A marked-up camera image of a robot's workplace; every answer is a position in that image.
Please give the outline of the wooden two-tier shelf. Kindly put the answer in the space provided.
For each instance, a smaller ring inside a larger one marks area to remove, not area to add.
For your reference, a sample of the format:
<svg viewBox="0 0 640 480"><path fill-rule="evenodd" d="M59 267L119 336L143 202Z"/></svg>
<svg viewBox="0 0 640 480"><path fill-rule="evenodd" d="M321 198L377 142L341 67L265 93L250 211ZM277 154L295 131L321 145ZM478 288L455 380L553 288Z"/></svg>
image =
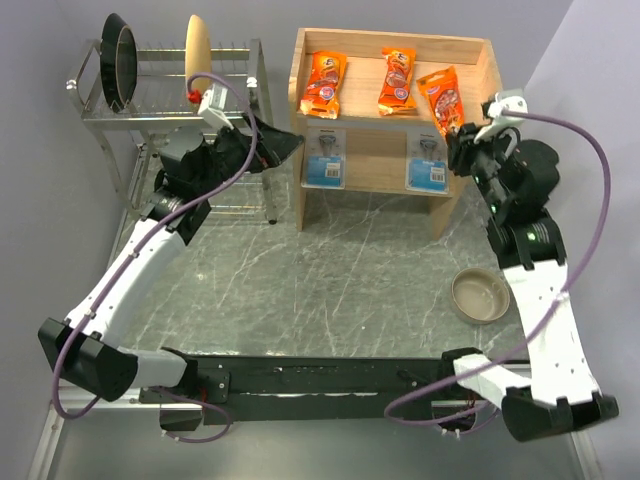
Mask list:
<svg viewBox="0 0 640 480"><path fill-rule="evenodd" d="M416 77L452 66L455 68L466 119L482 120L481 104L502 88L492 43L488 39L365 30L301 28L297 33L289 77L291 126L307 134L319 124L299 109L317 51L342 53L346 72L338 94L339 116L328 123L346 133L345 188L348 191L407 195L406 154L410 128L433 127L428 104L416 99L411 115L382 116L377 100L386 72L385 47L416 51Z"/></svg>

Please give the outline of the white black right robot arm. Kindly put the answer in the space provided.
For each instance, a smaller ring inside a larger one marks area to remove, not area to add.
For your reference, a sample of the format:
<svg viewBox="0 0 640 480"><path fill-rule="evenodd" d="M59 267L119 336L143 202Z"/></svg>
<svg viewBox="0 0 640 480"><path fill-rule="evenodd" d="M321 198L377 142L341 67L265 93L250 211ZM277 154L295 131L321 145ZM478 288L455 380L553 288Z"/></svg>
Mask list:
<svg viewBox="0 0 640 480"><path fill-rule="evenodd" d="M453 359L437 375L439 390L460 398L473 390L502 412L519 442L584 430L619 414L615 397L601 391L582 349L569 295L566 249L546 209L558 185L559 156L515 127L478 139L465 124L446 136L448 166L470 177L490 211L487 238L518 308L528 340L531 376L496 366L479 352ZM472 377L471 370L487 370Z"/></svg>

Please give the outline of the orange razor pack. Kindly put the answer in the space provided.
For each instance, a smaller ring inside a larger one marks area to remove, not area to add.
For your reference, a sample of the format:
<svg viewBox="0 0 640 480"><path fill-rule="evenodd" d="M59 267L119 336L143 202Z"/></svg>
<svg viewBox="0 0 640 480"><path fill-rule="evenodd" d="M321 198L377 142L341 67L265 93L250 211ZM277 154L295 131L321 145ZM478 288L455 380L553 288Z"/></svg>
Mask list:
<svg viewBox="0 0 640 480"><path fill-rule="evenodd" d="M339 115L339 90L345 75L347 57L329 51L312 55L309 81L300 100L300 112L308 116L335 120Z"/></svg>
<svg viewBox="0 0 640 480"><path fill-rule="evenodd" d="M423 76L417 80L417 86L441 136L456 133L465 123L465 114L455 67Z"/></svg>
<svg viewBox="0 0 640 480"><path fill-rule="evenodd" d="M416 59L412 48L382 49L387 70L378 98L378 111L381 116L395 114L414 114L416 102L411 95L411 81Z"/></svg>

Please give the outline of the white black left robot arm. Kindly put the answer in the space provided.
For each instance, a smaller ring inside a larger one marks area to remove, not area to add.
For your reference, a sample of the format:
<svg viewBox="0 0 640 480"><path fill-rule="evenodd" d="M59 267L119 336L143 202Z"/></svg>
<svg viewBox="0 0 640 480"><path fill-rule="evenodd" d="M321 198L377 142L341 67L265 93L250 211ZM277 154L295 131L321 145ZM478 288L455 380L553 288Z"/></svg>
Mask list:
<svg viewBox="0 0 640 480"><path fill-rule="evenodd" d="M173 350L128 350L121 342L138 303L209 215L210 195L246 172L280 166L304 143L299 134L244 119L255 127L249 135L223 126L207 141L200 129L179 127L165 137L154 192L128 244L65 319L48 318L38 331L56 381L106 401L131 388L163 387L179 402L197 393L196 361Z"/></svg>

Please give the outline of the blue razor blister pack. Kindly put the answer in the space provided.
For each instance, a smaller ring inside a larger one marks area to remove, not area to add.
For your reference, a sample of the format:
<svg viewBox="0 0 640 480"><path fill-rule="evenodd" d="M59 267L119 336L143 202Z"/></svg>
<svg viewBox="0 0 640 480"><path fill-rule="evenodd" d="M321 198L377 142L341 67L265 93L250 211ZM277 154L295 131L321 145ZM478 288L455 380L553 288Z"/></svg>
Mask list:
<svg viewBox="0 0 640 480"><path fill-rule="evenodd" d="M316 189L344 189L346 146L345 129L309 128L302 166L302 186Z"/></svg>
<svg viewBox="0 0 640 480"><path fill-rule="evenodd" d="M426 194L448 194L445 153L445 145L440 136L410 131L406 137L405 188Z"/></svg>

